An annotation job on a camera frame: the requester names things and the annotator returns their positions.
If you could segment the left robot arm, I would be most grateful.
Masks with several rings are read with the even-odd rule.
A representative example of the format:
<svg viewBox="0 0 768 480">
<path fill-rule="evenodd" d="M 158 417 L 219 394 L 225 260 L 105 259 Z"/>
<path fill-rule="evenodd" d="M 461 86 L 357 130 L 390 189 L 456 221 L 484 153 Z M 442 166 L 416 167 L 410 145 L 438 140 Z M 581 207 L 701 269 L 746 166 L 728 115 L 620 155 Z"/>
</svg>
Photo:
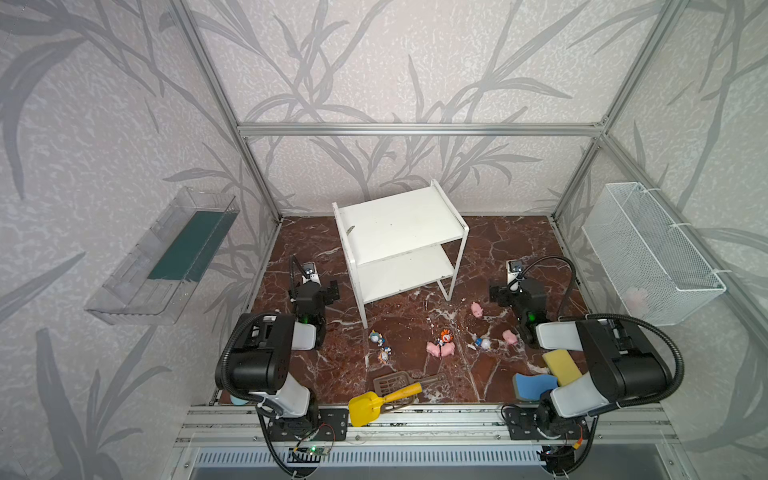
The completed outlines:
<svg viewBox="0 0 768 480">
<path fill-rule="evenodd" d="M 216 386 L 232 400 L 255 404 L 259 414 L 281 427 L 315 429 L 316 396 L 292 376 L 290 361 L 295 351 L 323 346 L 326 307 L 339 298 L 337 281 L 324 287 L 309 280 L 293 288 L 292 314 L 241 315 L 217 363 Z"/>
</svg>

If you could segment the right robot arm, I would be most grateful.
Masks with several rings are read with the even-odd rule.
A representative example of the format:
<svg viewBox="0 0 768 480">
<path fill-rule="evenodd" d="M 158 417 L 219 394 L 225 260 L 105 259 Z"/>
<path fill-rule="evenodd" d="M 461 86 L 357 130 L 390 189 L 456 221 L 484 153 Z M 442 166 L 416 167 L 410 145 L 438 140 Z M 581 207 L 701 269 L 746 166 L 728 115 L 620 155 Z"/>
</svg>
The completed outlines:
<svg viewBox="0 0 768 480">
<path fill-rule="evenodd" d="M 518 317 L 525 344 L 548 353 L 583 354 L 587 372 L 540 395 L 533 419 L 543 428 L 560 420 L 597 417 L 670 397 L 685 376 L 682 352 L 661 329 L 623 314 L 587 314 L 553 321 L 547 294 L 533 280 L 491 284 L 489 299 Z"/>
</svg>

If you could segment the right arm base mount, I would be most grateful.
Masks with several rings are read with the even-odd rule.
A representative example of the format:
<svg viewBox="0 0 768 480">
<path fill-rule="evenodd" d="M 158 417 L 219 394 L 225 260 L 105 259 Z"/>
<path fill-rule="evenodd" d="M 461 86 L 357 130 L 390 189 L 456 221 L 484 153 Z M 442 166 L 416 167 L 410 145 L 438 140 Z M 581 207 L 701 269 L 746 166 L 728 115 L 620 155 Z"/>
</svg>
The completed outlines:
<svg viewBox="0 0 768 480">
<path fill-rule="evenodd" d="M 549 407 L 505 405 L 501 409 L 512 440 L 578 443 L 590 434 L 584 417 L 563 418 Z"/>
</svg>

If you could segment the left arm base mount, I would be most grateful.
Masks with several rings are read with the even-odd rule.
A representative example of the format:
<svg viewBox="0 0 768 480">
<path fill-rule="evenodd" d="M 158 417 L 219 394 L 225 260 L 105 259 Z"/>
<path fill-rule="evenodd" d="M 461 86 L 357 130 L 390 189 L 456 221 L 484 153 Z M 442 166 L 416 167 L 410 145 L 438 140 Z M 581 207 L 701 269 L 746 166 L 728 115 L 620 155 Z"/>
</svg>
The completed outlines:
<svg viewBox="0 0 768 480">
<path fill-rule="evenodd" d="M 346 439 L 350 426 L 349 411 L 347 407 L 320 407 L 300 418 L 268 419 L 266 425 L 272 441 L 298 441 L 307 437 L 341 441 Z"/>
</svg>

